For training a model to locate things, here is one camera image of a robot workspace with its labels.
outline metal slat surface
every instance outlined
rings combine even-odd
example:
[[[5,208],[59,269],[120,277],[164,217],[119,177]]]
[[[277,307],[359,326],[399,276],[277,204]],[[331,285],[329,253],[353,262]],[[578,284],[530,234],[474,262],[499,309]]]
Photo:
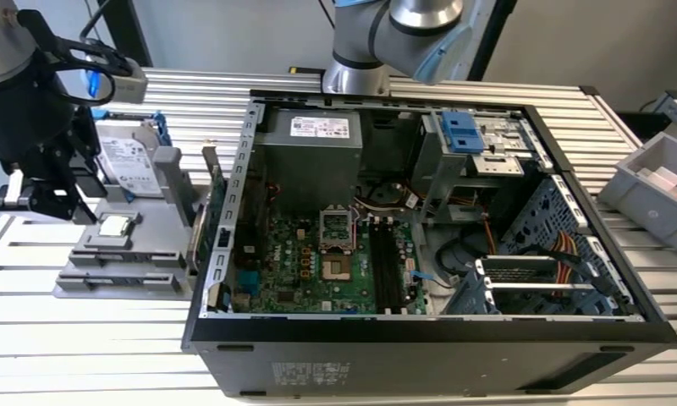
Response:
[[[315,92],[316,75],[207,74],[148,69],[141,106],[115,112],[167,115],[181,165],[197,183],[209,181],[201,146],[211,140],[229,173],[248,91]],[[598,193],[614,165],[638,147],[603,103],[572,86],[445,82],[429,87],[393,79],[393,95],[534,104]],[[611,208],[600,212],[677,330],[677,251],[668,250]],[[200,358],[180,353],[188,303],[55,299],[55,276],[83,228],[64,223],[0,219],[0,404],[240,403],[224,398]],[[272,404],[546,404],[677,406],[677,349],[628,368],[570,396],[490,398],[313,398]]]

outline robotic arm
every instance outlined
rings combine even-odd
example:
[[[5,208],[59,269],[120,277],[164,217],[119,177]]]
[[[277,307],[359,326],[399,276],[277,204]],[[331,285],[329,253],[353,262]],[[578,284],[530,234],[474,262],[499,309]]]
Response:
[[[388,96],[387,65],[433,85],[472,38],[461,0],[336,0],[335,61],[327,93]]]
[[[65,92],[57,72],[73,69],[105,78],[100,99]],[[120,78],[137,70],[136,62],[100,41],[57,37],[36,10],[19,11],[12,0],[0,0],[0,162],[11,175],[0,211],[96,221],[77,191],[79,185],[91,197],[107,193],[96,176],[100,143],[89,107],[125,91]]]

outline green circuit board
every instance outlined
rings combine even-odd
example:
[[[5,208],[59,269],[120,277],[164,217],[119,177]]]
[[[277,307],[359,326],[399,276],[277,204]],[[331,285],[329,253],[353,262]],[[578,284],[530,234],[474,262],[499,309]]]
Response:
[[[251,299],[251,312],[376,314],[368,228],[368,222],[357,222],[356,248],[351,255],[321,254],[319,217],[273,217],[260,288]],[[417,263],[416,252],[407,252],[412,250],[407,246],[413,245],[408,227],[393,230],[397,245],[405,248],[404,255]],[[348,262],[345,267],[335,261],[339,257]],[[396,260],[404,278],[405,260]],[[408,294],[408,288],[404,288],[404,294]],[[416,299],[407,306],[408,312],[425,314],[421,286],[416,292]]]

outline power supply label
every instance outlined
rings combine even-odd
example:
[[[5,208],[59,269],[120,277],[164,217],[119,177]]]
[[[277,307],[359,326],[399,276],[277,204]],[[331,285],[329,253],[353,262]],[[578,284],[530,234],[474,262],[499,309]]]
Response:
[[[280,386],[341,386],[349,379],[351,362],[275,362],[272,366]]]
[[[349,138],[347,118],[295,117],[291,120],[292,137]]]

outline white label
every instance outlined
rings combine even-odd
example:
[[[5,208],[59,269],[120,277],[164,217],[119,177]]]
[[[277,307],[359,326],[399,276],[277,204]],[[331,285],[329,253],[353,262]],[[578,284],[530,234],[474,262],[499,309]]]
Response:
[[[275,362],[279,386],[343,386],[349,379],[351,362]]]
[[[291,121],[292,137],[349,138],[347,118],[295,117]]]
[[[416,203],[419,203],[419,196],[412,193],[407,199],[407,207],[413,209],[416,207]]]
[[[101,137],[101,157],[119,185],[133,195],[160,195],[159,179],[144,145],[129,138]]]

